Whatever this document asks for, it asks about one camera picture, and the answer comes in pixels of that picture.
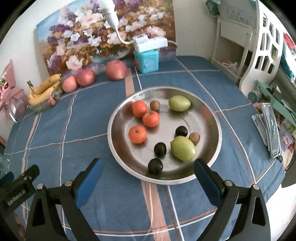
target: canvas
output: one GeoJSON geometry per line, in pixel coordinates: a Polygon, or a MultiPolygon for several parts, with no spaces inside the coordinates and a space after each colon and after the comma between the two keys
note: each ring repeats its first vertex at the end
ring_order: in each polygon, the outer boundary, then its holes
{"type": "MultiPolygon", "coordinates": [[[[122,39],[147,34],[175,41],[172,0],[113,0],[122,39]]],[[[120,59],[134,66],[133,44],[119,41],[102,15],[97,0],[76,0],[37,25],[42,56],[50,75],[70,76],[81,68],[96,74],[108,61],[120,59]]],[[[160,49],[160,62],[175,61],[176,46],[160,49]]]]}

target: white power strip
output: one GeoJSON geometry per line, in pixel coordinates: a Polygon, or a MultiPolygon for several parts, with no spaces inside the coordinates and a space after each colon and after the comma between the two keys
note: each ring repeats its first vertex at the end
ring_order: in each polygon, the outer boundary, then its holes
{"type": "Polygon", "coordinates": [[[134,38],[135,51],[137,51],[138,53],[158,48],[164,48],[167,46],[168,40],[164,37],[148,39],[147,35],[144,35],[139,38],[134,38]]]}

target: metal plate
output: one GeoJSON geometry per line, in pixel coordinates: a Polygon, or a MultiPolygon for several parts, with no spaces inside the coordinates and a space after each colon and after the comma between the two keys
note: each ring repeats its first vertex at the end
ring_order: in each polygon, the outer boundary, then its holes
{"type": "Polygon", "coordinates": [[[213,111],[196,95],[174,87],[158,86],[141,90],[125,99],[113,112],[108,125],[108,143],[117,162],[133,176],[147,182],[174,185],[195,179],[193,161],[183,162],[177,159],[170,150],[170,142],[175,137],[178,126],[200,134],[200,142],[196,145],[197,156],[208,166],[216,160],[222,144],[222,131],[218,118],[213,111]],[[185,112],[175,112],[169,108],[168,99],[182,95],[191,101],[191,107],[185,112]],[[128,132],[134,125],[143,125],[141,118],[134,117],[131,105],[137,100],[146,102],[148,109],[152,100],[160,102],[160,123],[153,128],[145,127],[147,138],[141,144],[133,144],[128,132]],[[156,143],[163,142],[167,146],[167,154],[160,158],[163,170],[160,174],[148,173],[147,166],[155,158],[153,148],[156,143]]]}

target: green pear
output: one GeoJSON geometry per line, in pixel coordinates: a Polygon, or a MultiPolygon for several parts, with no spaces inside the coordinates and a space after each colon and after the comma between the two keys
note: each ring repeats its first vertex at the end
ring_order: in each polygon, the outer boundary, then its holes
{"type": "Polygon", "coordinates": [[[182,161],[192,161],[196,155],[196,149],[191,140],[184,136],[177,136],[171,143],[172,153],[182,161]]]}
{"type": "Polygon", "coordinates": [[[174,111],[185,111],[191,106],[189,99],[181,95],[175,95],[168,100],[168,105],[174,111]]]}

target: plaid tablecloth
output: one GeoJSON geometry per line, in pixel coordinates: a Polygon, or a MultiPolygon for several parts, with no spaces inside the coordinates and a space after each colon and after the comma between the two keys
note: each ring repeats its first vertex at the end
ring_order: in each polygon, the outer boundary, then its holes
{"type": "MultiPolygon", "coordinates": [[[[159,71],[148,74],[132,68],[118,82],[99,75],[92,86],[63,96],[54,108],[27,116],[13,126],[7,142],[5,157],[11,161],[11,170],[19,176],[37,164],[40,176],[34,185],[55,187],[73,180],[93,158],[101,158],[102,176],[81,208],[100,240],[197,240],[216,210],[199,182],[174,186],[142,182],[119,166],[108,146],[107,125],[116,106],[133,92],[156,85],[188,90],[212,108],[223,137],[212,170],[239,186],[257,183],[267,201],[283,180],[284,170],[279,161],[269,158],[251,119],[256,110],[222,72],[193,56],[160,63],[159,71]]],[[[23,225],[31,202],[32,198],[17,210],[23,225]]],[[[229,237],[238,208],[221,240],[229,237]]],[[[68,238],[75,240],[62,209],[59,214],[68,238]]]]}

